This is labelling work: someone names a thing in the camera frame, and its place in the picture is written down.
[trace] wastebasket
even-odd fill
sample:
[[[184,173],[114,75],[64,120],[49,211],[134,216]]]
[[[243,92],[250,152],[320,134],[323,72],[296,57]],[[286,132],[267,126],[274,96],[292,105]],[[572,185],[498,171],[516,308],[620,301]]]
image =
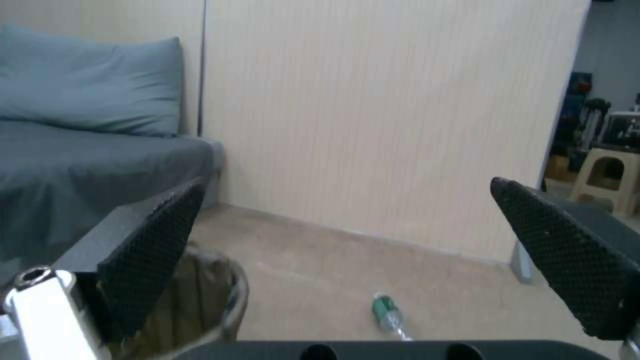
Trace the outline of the wastebasket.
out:
[[[175,273],[133,338],[109,346],[114,359],[172,359],[214,341],[234,341],[249,296],[243,269],[220,252],[187,246]]]

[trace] plastic stool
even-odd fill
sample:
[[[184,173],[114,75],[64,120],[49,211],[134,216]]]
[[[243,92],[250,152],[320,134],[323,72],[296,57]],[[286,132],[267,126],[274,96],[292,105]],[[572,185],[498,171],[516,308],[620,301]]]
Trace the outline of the plastic stool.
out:
[[[617,190],[588,184],[589,179],[593,176],[603,176],[607,162],[598,162],[598,160],[607,158],[620,160],[624,166]],[[638,177],[640,177],[640,154],[607,149],[591,149],[578,173],[578,178],[573,185],[569,199],[578,202],[583,195],[608,199],[613,203],[614,215],[630,217],[636,209]]]

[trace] beige carpet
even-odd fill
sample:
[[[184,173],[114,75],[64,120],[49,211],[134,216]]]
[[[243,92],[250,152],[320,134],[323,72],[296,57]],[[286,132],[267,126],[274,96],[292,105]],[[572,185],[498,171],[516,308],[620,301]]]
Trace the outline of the beige carpet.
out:
[[[617,358],[619,343],[584,335],[538,275],[411,245],[220,206],[200,215],[192,239],[238,260],[249,306],[240,340],[381,340],[374,293],[391,295],[420,340],[552,339]]]

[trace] blue pillow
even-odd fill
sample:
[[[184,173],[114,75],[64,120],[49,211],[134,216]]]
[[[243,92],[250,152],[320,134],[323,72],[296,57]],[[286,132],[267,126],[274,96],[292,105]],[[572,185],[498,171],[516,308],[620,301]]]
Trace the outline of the blue pillow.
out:
[[[181,90],[178,38],[114,45],[11,26],[0,33],[0,119],[173,136]]]

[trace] mattress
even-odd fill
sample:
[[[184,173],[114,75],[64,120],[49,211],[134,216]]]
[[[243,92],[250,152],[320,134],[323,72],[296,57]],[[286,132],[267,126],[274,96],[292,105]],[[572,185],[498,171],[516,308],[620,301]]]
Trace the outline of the mattress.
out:
[[[197,138],[92,133],[0,120],[0,285],[52,263],[115,207],[215,170]]]

